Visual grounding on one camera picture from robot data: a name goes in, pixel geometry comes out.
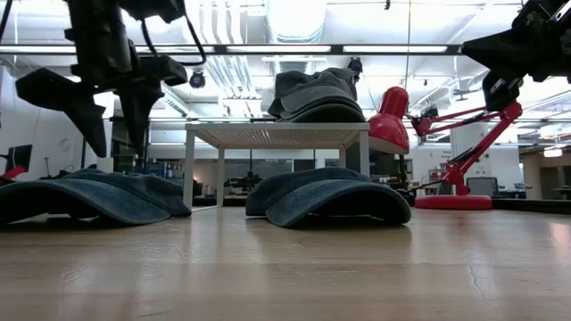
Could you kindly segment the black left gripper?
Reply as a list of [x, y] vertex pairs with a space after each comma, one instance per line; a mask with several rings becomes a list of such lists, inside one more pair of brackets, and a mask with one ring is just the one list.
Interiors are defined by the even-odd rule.
[[94, 153], [104, 158], [105, 108], [95, 103], [93, 93], [115, 91], [130, 141], [142, 150], [150, 111], [164, 93], [161, 81], [146, 79], [139, 68], [140, 60], [125, 27], [70, 28], [64, 30], [64, 36], [75, 45], [77, 62], [70, 71], [81, 83], [41, 68], [16, 80], [17, 95], [37, 107], [64, 112]]

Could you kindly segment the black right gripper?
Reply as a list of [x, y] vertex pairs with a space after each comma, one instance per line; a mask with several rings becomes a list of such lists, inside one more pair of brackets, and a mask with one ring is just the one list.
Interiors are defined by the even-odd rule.
[[514, 93], [524, 77], [543, 82], [563, 77], [571, 84], [571, 0], [528, 0], [511, 27], [468, 40], [462, 53], [484, 65], [484, 101]]

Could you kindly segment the blue denim cap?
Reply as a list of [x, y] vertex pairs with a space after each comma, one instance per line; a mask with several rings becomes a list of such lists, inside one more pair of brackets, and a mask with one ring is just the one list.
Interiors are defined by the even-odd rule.
[[75, 219], [108, 218], [141, 226], [192, 215], [184, 189], [153, 175], [82, 169], [60, 178], [16, 182], [0, 187], [0, 224], [43, 214]]

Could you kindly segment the black monitor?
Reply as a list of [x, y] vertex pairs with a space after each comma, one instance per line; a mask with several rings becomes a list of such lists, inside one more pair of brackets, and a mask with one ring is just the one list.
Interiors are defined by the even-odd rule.
[[23, 167], [24, 172], [27, 172], [29, 170], [32, 147], [32, 144], [13, 146], [8, 149], [6, 154], [2, 154], [1, 157], [6, 160], [5, 172], [16, 167]]

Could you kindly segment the grey monitor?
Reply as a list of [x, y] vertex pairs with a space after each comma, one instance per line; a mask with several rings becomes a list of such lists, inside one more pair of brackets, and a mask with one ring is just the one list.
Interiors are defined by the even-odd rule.
[[486, 195], [495, 197], [499, 193], [496, 177], [469, 177], [466, 183], [471, 195]]

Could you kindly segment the red desk lamp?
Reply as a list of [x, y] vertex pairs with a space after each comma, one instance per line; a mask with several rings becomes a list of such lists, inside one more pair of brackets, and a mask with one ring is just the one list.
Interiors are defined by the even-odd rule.
[[521, 104], [517, 102], [517, 95], [508, 93], [496, 96], [488, 99], [483, 107], [444, 116], [431, 113], [414, 117], [407, 113], [409, 102], [409, 94], [402, 87], [393, 86], [385, 91], [377, 114], [368, 121], [370, 147], [390, 154], [409, 153], [410, 140], [403, 124], [405, 118], [410, 120], [420, 137], [494, 118], [499, 120], [478, 144], [444, 164], [445, 173], [440, 181], [452, 185], [455, 188], [454, 194], [416, 196], [412, 191], [405, 193], [408, 198], [414, 200], [414, 206], [419, 209], [490, 210], [492, 198], [487, 195], [471, 194], [470, 188], [465, 184], [465, 174], [496, 139], [521, 116], [523, 110]]

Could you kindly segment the black overhead rig beam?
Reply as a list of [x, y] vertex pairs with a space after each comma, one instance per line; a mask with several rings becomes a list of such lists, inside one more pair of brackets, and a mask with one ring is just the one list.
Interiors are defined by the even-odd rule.
[[[462, 55], [461, 45], [205, 45], [207, 55]], [[0, 54], [74, 55], [73, 45], [0, 45]]]

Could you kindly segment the white perforated metal shelf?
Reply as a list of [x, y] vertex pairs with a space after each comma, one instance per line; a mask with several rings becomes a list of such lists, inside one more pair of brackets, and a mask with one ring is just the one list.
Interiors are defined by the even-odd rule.
[[336, 149], [346, 166], [346, 148], [360, 144], [360, 173], [370, 174], [369, 124], [361, 123], [203, 123], [186, 124], [183, 201], [193, 207], [194, 150], [197, 138], [218, 150], [219, 176], [215, 206], [223, 206], [225, 152], [227, 150]]

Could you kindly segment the dark navy cap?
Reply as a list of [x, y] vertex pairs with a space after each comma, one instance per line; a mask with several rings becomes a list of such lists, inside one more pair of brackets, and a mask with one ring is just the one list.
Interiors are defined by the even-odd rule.
[[294, 228], [310, 217], [377, 218], [390, 225], [411, 220], [410, 205], [396, 190], [339, 167], [311, 169], [263, 179], [248, 194], [245, 215]]

